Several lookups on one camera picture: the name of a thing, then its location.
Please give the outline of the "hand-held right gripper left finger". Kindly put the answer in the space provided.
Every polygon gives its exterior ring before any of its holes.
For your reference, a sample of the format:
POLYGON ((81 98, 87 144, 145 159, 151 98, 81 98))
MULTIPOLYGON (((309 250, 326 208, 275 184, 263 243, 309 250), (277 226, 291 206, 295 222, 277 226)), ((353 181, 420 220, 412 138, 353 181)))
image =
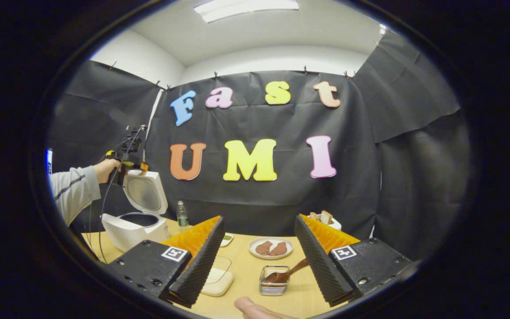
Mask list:
POLYGON ((143 292, 191 307, 206 283, 224 235, 224 218, 215 216, 161 243, 143 240, 109 263, 109 268, 143 292))

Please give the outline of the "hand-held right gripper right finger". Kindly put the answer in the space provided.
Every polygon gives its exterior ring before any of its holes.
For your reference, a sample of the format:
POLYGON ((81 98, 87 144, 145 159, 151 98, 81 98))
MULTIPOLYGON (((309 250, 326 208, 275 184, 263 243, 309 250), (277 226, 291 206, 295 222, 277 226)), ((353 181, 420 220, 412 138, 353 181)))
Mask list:
POLYGON ((361 241, 302 214, 295 235, 331 307, 371 294, 413 264, 378 238, 361 241))

